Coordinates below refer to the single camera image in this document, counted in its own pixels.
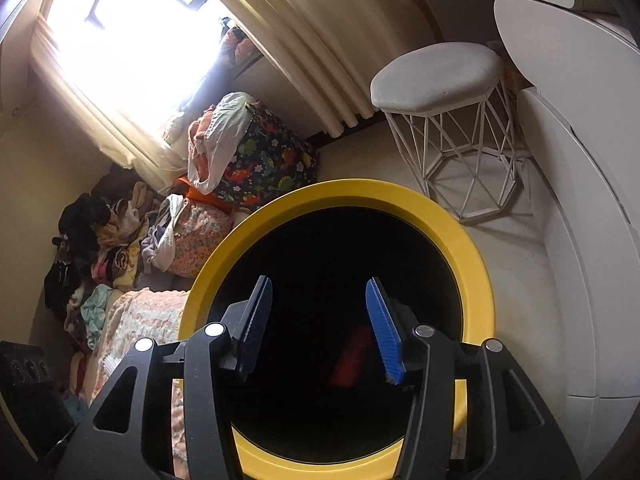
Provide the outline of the yellow rimmed trash bin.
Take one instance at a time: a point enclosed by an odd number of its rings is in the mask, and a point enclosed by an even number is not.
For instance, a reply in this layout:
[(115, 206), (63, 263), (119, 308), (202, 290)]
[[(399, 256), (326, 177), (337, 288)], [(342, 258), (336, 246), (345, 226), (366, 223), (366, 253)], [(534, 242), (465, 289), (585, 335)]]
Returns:
[(370, 278), (451, 339), (479, 344), (495, 333), (471, 237), (441, 206), (390, 182), (321, 182), (251, 214), (198, 274), (180, 336), (219, 320), (260, 276), (272, 281), (273, 306), (232, 412), (252, 479), (394, 474), (412, 396), (386, 382), (366, 310)]

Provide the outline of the orange white patterned blanket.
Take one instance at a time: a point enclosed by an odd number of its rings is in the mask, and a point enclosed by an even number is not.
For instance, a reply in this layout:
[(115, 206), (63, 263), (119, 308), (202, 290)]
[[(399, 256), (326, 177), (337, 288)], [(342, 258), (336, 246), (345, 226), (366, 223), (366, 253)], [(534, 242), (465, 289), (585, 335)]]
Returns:
[(187, 299), (184, 290), (153, 292), (145, 287), (119, 292), (107, 301), (102, 332), (87, 367), (84, 383), (87, 402), (94, 401), (137, 340), (148, 337), (158, 344), (169, 344), (178, 339)]

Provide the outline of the light blue garment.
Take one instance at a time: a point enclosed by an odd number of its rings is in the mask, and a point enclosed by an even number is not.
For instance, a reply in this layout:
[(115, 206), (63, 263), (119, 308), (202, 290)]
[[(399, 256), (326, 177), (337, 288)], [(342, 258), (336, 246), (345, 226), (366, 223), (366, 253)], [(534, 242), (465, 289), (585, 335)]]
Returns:
[(106, 307), (112, 292), (111, 287), (99, 284), (80, 307), (80, 314), (85, 324), (86, 343), (91, 351), (96, 348), (100, 340), (106, 317)]

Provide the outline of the pile of clothes on bed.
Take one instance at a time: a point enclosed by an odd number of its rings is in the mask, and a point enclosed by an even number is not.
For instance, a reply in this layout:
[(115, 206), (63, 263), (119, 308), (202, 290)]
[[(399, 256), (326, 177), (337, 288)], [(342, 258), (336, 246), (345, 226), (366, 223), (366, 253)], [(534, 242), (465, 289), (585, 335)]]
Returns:
[(105, 177), (65, 206), (52, 238), (56, 254), (43, 282), (44, 306), (87, 346), (81, 305), (99, 284), (129, 292), (140, 270), (141, 242), (160, 201), (138, 177)]

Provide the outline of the floral pink fabric bag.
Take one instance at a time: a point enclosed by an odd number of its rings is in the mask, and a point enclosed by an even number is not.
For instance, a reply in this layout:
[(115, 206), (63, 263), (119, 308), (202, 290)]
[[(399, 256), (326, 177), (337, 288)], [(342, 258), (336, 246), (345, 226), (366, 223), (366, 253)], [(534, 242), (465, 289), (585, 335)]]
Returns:
[(160, 204), (141, 242), (144, 272), (157, 269), (196, 278), (231, 229), (230, 214), (214, 205), (171, 194)]

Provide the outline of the orange bag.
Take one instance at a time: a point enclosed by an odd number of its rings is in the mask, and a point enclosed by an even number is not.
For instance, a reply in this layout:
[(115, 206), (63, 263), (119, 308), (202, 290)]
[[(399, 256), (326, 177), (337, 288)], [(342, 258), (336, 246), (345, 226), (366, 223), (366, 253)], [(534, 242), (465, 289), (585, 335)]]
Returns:
[(191, 184), (186, 176), (182, 176), (174, 181), (171, 187), (171, 192), (180, 194), (189, 200), (195, 200), (196, 202), (214, 206), (225, 214), (231, 214), (233, 206), (221, 200), (214, 194), (203, 194), (197, 188)]

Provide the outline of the cream curtain left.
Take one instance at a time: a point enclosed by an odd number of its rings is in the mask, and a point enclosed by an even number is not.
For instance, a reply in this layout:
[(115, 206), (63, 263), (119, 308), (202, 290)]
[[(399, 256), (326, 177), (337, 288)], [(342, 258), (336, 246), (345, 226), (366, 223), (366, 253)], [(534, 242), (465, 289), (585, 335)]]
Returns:
[(167, 192), (186, 174), (186, 160), (162, 140), (149, 136), (110, 101), (82, 88), (58, 46), (58, 38), (43, 15), (35, 21), (30, 65), (67, 115), (99, 151), (119, 167), (136, 170), (155, 191)]

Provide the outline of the cream curtain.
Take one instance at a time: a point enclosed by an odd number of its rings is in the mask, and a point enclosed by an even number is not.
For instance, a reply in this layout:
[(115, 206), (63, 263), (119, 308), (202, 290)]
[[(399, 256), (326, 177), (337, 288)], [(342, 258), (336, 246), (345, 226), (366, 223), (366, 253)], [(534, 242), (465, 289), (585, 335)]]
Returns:
[(220, 0), (337, 138), (375, 112), (372, 78), (432, 44), (414, 0)]
[(186, 174), (186, 160), (162, 140), (149, 136), (110, 101), (82, 88), (58, 46), (58, 38), (43, 15), (35, 21), (30, 65), (67, 115), (99, 151), (119, 167), (136, 170), (155, 191), (167, 192)]

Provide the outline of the dinosaur print laundry basket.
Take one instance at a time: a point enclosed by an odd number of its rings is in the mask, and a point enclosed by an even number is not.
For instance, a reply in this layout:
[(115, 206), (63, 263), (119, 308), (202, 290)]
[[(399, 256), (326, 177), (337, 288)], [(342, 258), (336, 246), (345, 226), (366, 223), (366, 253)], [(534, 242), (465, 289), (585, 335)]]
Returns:
[(262, 102), (247, 103), (250, 123), (214, 195), (254, 212), (276, 198), (317, 182), (318, 154)]

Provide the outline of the white garment in basket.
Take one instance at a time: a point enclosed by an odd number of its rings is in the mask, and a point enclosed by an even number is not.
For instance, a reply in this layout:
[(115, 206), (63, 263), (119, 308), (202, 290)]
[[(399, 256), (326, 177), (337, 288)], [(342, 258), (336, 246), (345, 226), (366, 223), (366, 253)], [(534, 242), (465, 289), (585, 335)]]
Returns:
[(188, 179), (194, 188), (210, 194), (247, 132), (255, 99), (245, 92), (226, 94), (211, 105), (188, 129)]

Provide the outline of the white vanity desk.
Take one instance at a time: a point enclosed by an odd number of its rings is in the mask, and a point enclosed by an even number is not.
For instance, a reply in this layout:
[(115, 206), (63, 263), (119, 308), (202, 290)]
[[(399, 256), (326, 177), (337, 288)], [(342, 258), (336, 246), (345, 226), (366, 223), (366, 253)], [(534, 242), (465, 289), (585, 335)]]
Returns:
[(639, 470), (639, 0), (495, 0), (528, 87), (524, 182), (564, 326), (561, 425), (585, 477)]

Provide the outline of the clothes on window sill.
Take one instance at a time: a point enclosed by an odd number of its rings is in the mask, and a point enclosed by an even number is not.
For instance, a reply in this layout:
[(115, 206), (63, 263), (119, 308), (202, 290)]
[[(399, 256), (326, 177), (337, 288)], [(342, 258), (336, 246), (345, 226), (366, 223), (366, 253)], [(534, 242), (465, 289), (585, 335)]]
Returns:
[(175, 144), (192, 120), (229, 92), (232, 79), (247, 68), (256, 55), (260, 55), (260, 51), (244, 29), (234, 21), (224, 24), (214, 64), (201, 78), (195, 91), (171, 115), (162, 140), (168, 145)]

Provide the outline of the cream curtain right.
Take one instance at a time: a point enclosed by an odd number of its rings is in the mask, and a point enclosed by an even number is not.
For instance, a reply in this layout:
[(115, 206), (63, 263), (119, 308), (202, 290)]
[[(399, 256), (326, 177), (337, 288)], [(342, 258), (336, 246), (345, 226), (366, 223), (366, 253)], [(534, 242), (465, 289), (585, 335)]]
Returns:
[(414, 0), (220, 0), (337, 138), (375, 112), (372, 78), (432, 44)]

